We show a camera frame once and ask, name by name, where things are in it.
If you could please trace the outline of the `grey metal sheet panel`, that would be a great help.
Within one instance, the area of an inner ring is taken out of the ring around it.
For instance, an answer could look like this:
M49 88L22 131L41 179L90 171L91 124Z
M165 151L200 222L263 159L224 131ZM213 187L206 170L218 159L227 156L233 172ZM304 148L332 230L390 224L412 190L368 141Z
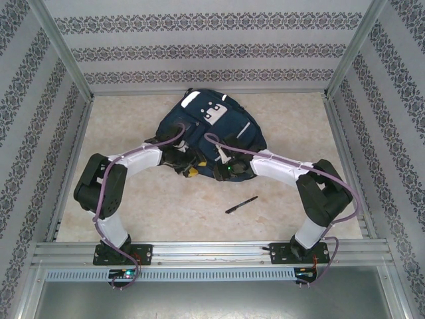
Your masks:
M292 282L44 282L19 319L411 319L373 274Z

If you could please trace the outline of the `long aluminium mounting rail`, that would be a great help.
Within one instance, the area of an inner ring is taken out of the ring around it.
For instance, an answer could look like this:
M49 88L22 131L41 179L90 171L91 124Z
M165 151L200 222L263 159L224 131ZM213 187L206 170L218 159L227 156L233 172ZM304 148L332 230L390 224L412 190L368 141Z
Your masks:
M267 241L153 242L151 267L209 268L272 265ZM381 266L394 263L384 239L326 240L334 266ZM32 267L92 268L95 243L39 243Z

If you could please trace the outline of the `navy blue backpack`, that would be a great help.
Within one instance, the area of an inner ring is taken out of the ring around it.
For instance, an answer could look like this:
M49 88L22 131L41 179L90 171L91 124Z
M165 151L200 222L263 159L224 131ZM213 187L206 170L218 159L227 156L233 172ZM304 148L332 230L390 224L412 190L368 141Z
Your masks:
M206 133L219 138L229 134L236 137L256 138L251 151L265 150L267 143L255 119L234 99L210 89L190 88L183 98L160 121L155 133L163 133L173 125L182 123L185 127L184 140L197 148L206 158L207 166L199 167L199 174L213 178L213 167L218 157L215 145L205 139Z

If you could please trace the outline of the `aluminium frame post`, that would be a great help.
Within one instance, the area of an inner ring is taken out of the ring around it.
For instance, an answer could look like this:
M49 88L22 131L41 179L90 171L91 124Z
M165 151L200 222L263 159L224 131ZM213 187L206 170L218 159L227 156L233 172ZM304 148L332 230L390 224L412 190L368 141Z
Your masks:
M387 1L388 0L371 0L368 9L366 10L353 38L351 39L351 42L344 52L341 61L337 65L335 72L325 89L325 96L327 98L331 98L335 94Z
M27 0L27 2L41 24L41 27L44 29L58 56L64 63L67 71L71 75L74 83L79 89L79 92L83 95L84 100L86 102L91 102L93 99L93 93L90 90L76 59L66 44L66 41L57 27L56 22L50 14L45 2L43 0Z

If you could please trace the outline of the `aluminium side rail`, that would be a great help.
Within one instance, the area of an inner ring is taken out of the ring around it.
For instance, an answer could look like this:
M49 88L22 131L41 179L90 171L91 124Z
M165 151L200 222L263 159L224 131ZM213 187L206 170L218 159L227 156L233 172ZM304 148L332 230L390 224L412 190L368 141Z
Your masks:
M355 169L355 163L351 157L349 144L345 138L343 126L338 117L335 105L333 101L326 95L323 95L322 98L333 138L335 140L337 152L341 160L345 179L347 183L357 192L359 197L359 200L354 199L354 206L355 209L358 210L357 220L361 228L362 236L364 239L378 239L378 235L376 234L373 222L371 220L367 202L363 196L363 190L357 175L357 171Z
M72 185L74 172L78 163L80 150L84 141L84 135L86 133L93 104L94 98L90 102L86 103L81 113L78 127L74 139L72 141L72 147L67 157L68 161L64 170L63 180L60 184L60 189L54 202L52 216L47 227L47 232L45 233L45 237L43 239L44 242L51 243L56 241L58 229L60 228L62 216L64 214L66 203L68 201L68 194Z

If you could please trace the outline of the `thin aluminium wall strip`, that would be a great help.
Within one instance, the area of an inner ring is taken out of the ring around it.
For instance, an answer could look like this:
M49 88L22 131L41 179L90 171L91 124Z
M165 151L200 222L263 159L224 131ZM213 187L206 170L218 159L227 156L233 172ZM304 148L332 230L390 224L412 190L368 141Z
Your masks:
M133 91L110 91L110 92L94 92L93 97L98 96L148 96L148 95L179 95L182 96L186 90L133 90ZM220 89L219 92L229 95L235 94L309 94L320 93L322 96L327 94L326 89L313 89L313 88L272 88L272 89L236 89L224 90Z

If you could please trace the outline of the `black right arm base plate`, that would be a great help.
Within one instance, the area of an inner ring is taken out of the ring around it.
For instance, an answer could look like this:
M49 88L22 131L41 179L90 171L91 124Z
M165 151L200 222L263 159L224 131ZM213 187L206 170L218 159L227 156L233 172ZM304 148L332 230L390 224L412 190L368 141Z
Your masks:
M321 264L330 261L329 249L326 243L317 243L310 249L292 242L269 244L270 259L273 265L313 264L313 258Z

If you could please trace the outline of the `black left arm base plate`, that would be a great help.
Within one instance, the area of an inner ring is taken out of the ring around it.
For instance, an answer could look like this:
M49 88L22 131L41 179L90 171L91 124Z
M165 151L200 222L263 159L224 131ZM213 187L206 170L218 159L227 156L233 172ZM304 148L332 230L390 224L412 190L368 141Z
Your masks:
M125 244L121 250L137 261L138 265L147 266L151 264L153 254L153 246L147 244ZM119 252L106 245L100 243L96 245L93 257L93 265L110 266L110 265L134 265L129 258L121 255Z

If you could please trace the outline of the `slim black pen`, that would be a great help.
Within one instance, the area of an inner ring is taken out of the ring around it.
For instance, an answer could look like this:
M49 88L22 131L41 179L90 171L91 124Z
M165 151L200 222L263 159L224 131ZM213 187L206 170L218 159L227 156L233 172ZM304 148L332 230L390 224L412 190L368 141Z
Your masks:
M238 205L235 205L235 206L231 207L230 209L227 209L225 211L225 213L226 214L230 214L230 213L236 211L237 209L239 209L240 207L242 207L242 206L244 206L244 205L246 205L246 204L248 204L248 203L256 200L257 198L258 198L258 196L251 197L250 199L247 199L246 201L243 201L242 203L239 203Z

